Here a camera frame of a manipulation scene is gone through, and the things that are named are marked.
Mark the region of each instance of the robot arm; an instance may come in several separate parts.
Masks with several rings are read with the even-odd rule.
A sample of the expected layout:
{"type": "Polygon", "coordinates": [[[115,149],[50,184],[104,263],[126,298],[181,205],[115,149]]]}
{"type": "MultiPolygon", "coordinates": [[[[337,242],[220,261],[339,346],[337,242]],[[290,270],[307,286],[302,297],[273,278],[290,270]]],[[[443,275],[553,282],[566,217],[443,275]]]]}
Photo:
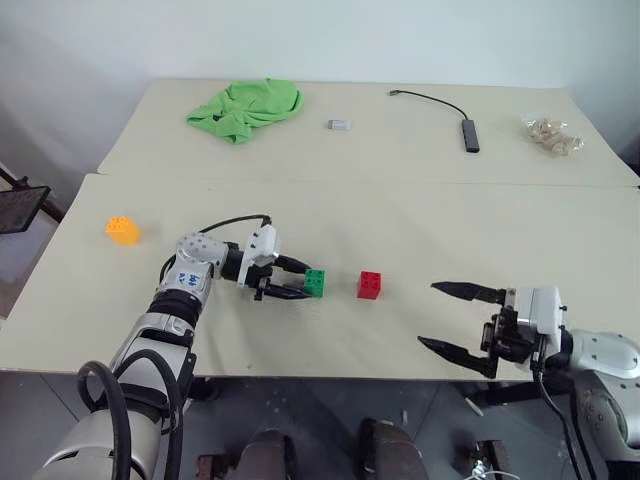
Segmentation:
{"type": "Polygon", "coordinates": [[[236,244],[220,242],[202,232],[180,239],[175,259],[166,272],[163,269],[151,305],[138,319],[109,368],[90,362],[89,367],[81,370],[79,389],[85,403],[91,407],[91,413],[75,425],[35,479],[150,480],[160,437],[166,433],[163,431],[166,419],[170,424],[167,431],[171,432],[168,457],[171,459],[172,446],[174,455],[165,478],[177,478],[181,412],[196,362],[191,347],[212,282],[224,278],[240,286],[255,288],[256,300],[261,300],[262,295],[284,299],[309,297],[297,287],[271,283],[273,267],[293,273],[304,273],[309,267],[279,254],[278,237],[270,222],[249,237],[247,249],[243,252],[236,244]],[[111,396],[124,399],[122,405],[126,411],[118,413],[124,417],[123,425],[127,419],[128,425],[120,425],[119,436],[114,432],[113,409],[116,406],[109,404],[109,395],[103,394],[94,401],[86,391],[87,369],[92,365],[92,371],[102,371],[106,380],[115,385],[110,390],[111,396]],[[116,458],[118,445],[121,448],[125,443],[130,444],[127,448],[130,450],[129,474],[118,475],[114,468],[119,463],[116,458]]]}
{"type": "Polygon", "coordinates": [[[640,347],[636,343],[620,334],[566,330],[567,308],[556,287],[494,290],[459,282],[432,287],[463,300],[498,304],[500,311],[484,326],[480,348],[486,357],[418,337],[427,348],[487,378],[496,377],[499,359],[534,372],[569,375],[611,478],[619,478],[615,476],[618,469],[640,471],[640,347]]]}

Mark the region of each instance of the white table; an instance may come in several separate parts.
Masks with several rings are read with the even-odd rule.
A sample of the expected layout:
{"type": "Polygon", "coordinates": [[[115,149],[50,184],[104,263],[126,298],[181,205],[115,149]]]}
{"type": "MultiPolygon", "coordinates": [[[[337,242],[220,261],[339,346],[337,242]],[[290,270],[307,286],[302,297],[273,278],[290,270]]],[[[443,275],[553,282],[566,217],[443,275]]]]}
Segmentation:
{"type": "MultiPolygon", "coordinates": [[[[146,311],[175,241],[256,212],[273,216],[283,253],[326,270],[325,297],[259,303],[217,282],[197,327],[197,374],[478,379],[416,340],[478,353],[495,311],[429,288],[440,280],[556,284],[572,328],[640,341],[639,199],[627,188],[249,180],[193,188],[89,175],[0,334],[0,367],[71,372],[109,361],[146,311]],[[139,224],[139,245],[103,233],[113,215],[139,224]],[[382,272],[378,300],[355,298],[360,270],[382,272]]],[[[242,243],[253,227],[216,235],[242,243]]],[[[502,363],[498,378],[528,375],[502,363]]]]}
{"type": "Polygon", "coordinates": [[[230,145],[185,123],[187,113],[228,84],[154,81],[98,171],[206,186],[228,180],[640,184],[564,89],[300,82],[305,104],[299,114],[254,129],[244,145],[230,145]],[[458,112],[414,96],[390,97],[393,88],[462,107],[475,121],[480,153],[464,151],[458,112]],[[523,114],[566,121],[584,138],[584,149],[551,156],[526,137],[523,114]],[[352,129],[329,130],[331,119],[351,120],[352,129]]]}

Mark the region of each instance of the yellow lego brick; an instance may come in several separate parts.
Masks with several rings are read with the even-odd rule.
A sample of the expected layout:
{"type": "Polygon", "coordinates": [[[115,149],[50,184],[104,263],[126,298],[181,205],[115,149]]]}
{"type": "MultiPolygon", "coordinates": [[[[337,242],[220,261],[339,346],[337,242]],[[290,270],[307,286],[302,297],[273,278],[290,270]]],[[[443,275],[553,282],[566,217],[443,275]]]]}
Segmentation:
{"type": "Polygon", "coordinates": [[[140,238],[140,230],[129,217],[111,217],[104,231],[120,245],[135,245],[140,238]]]}

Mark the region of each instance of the gray floor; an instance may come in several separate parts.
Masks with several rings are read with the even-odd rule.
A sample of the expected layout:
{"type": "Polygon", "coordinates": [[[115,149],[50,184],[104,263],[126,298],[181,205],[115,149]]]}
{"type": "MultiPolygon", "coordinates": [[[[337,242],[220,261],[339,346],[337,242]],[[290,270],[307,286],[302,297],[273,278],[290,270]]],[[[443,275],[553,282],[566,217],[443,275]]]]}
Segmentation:
{"type": "MultiPolygon", "coordinates": [[[[460,385],[448,383],[224,379],[220,385],[218,399],[194,403],[185,415],[182,479],[195,477],[198,455],[239,453],[267,427],[293,438],[299,478],[352,479],[350,454],[360,421],[373,417],[400,425],[402,410],[432,479],[468,475],[464,454],[484,439],[506,443],[511,470],[522,480],[575,478],[561,427],[539,401],[494,407],[479,417],[464,403],[460,385]]],[[[0,374],[0,478],[29,478],[74,417],[85,414],[72,376],[0,374]]],[[[155,478],[162,478],[161,467],[155,478]]]]}

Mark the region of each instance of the green towel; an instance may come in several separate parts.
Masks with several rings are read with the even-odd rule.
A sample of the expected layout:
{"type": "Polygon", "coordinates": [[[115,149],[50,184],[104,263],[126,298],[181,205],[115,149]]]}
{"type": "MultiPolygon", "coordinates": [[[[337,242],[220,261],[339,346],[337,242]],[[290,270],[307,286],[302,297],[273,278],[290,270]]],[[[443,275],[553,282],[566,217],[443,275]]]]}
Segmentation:
{"type": "Polygon", "coordinates": [[[301,106],[302,94],[288,80],[234,82],[191,112],[187,123],[240,144],[251,138],[251,127],[284,120],[301,106]]]}

